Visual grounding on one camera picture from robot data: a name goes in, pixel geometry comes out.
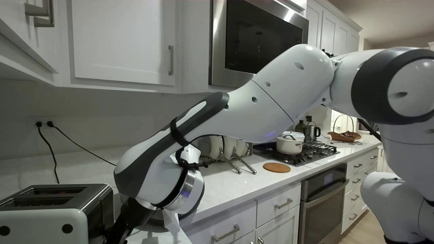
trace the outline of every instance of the countertop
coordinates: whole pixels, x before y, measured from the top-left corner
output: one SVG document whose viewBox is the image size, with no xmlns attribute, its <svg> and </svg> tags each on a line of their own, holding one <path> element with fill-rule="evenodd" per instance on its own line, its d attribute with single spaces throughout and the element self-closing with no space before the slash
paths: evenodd
<svg viewBox="0 0 434 244">
<path fill-rule="evenodd" d="M 180 224 L 182 227 L 188 226 L 278 187 L 297 182 L 315 172 L 375 149 L 380 145 L 380 142 L 371 135 L 363 135 L 359 141 L 363 145 L 335 143 L 333 145 L 338 148 L 340 153 L 300 167 L 291 167 L 290 172 L 283 174 L 265 170 L 262 167 L 264 163 L 277 161 L 257 155 L 244 159 L 257 170 L 256 175 L 253 175 L 240 162 L 235 162 L 243 171 L 240 175 L 232 171 L 226 163 L 216 163 L 209 168 L 202 168 L 201 172 L 205 179 L 204 196 L 196 212 L 183 219 Z M 191 244 L 182 230 L 177 236 L 173 236 L 170 232 L 156 233 L 134 230 L 127 240 L 131 244 Z"/>
</svg>

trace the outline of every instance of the microwave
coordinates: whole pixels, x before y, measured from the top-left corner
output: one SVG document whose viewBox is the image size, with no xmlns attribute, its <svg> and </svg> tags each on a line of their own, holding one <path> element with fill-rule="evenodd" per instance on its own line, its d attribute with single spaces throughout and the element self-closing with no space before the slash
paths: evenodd
<svg viewBox="0 0 434 244">
<path fill-rule="evenodd" d="M 309 21 L 276 0 L 212 0 L 210 12 L 209 85 L 241 87 L 278 55 L 307 43 Z"/>
</svg>

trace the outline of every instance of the stainless steel kettle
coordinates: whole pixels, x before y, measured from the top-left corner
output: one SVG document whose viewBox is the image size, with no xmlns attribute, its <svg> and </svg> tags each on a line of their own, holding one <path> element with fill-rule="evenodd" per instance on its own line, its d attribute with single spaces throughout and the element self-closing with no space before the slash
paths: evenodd
<svg viewBox="0 0 434 244">
<path fill-rule="evenodd" d="M 308 125 L 304 129 L 304 136 L 306 137 L 306 141 L 315 142 L 316 138 L 321 135 L 321 129 L 319 127 Z"/>
</svg>

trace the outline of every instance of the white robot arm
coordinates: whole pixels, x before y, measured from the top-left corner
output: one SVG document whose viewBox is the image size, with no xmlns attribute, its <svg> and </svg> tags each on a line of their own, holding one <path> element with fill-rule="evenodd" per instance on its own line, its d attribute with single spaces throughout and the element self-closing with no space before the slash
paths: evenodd
<svg viewBox="0 0 434 244">
<path fill-rule="evenodd" d="M 409 86 L 405 78 L 414 78 L 419 72 L 406 70 L 407 65 L 419 65 L 425 59 L 431 68 L 423 66 L 424 76 L 418 77 L 418 84 Z M 108 243 L 123 243 L 131 230 L 146 222 L 157 208 L 185 214 L 197 207 L 204 180 L 200 171 L 190 166 L 198 162 L 200 151 L 189 143 L 198 137 L 228 135 L 249 142 L 268 142 L 311 106 L 321 104 L 385 125 L 430 121 L 434 116 L 431 97 L 426 97 L 417 112 L 414 106 L 420 96 L 432 94 L 433 80 L 427 78 L 434 74 L 433 60 L 434 52 L 421 49 L 372 50 L 329 58 L 309 45 L 290 48 L 246 85 L 210 95 L 125 153 L 114 177 L 119 192 L 129 199 L 122 206 Z M 421 93 L 410 93 L 413 98 L 403 101 L 409 91 Z M 433 192 L 424 196 L 434 201 Z"/>
</svg>

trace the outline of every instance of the power cord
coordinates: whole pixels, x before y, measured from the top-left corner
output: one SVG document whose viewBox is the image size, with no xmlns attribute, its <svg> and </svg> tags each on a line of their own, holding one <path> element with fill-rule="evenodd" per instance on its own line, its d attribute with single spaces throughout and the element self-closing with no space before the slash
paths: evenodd
<svg viewBox="0 0 434 244">
<path fill-rule="evenodd" d="M 107 163 L 109 163 L 109 164 L 111 164 L 113 166 L 116 166 L 114 163 L 111 163 L 111 162 L 109 162 L 109 161 L 101 158 L 100 156 L 96 155 L 95 153 L 93 153 L 93 152 L 87 150 L 86 148 L 80 146 L 79 144 L 77 144 L 75 141 L 73 141 L 71 138 L 69 138 L 65 133 L 63 133 L 63 131 L 61 131 L 57 126 L 55 126 L 52 121 L 48 121 L 47 122 L 47 126 L 57 129 L 62 135 L 64 135 L 68 140 L 70 140 L 72 143 L 74 143 L 75 145 L 77 145 L 79 148 L 85 150 L 86 152 L 94 155 L 95 157 L 97 157 L 97 158 L 99 158 L 99 159 L 101 159 L 101 160 L 103 160 L 103 161 L 105 161 L 105 162 L 107 162 Z"/>
<path fill-rule="evenodd" d="M 54 161 L 54 175 L 56 176 L 57 183 L 60 184 L 59 177 L 57 175 L 56 157 L 54 156 L 54 152 L 53 152 L 53 149 L 51 148 L 50 143 L 47 141 L 47 139 L 45 139 L 45 137 L 42 135 L 42 132 L 41 132 L 42 122 L 36 122 L 36 127 L 38 127 L 38 132 L 39 132 L 39 135 L 41 136 L 42 140 L 44 140 L 44 142 L 48 145 L 48 148 L 50 148 L 50 152 L 51 152 L 51 155 L 53 156 L 53 161 Z"/>
</svg>

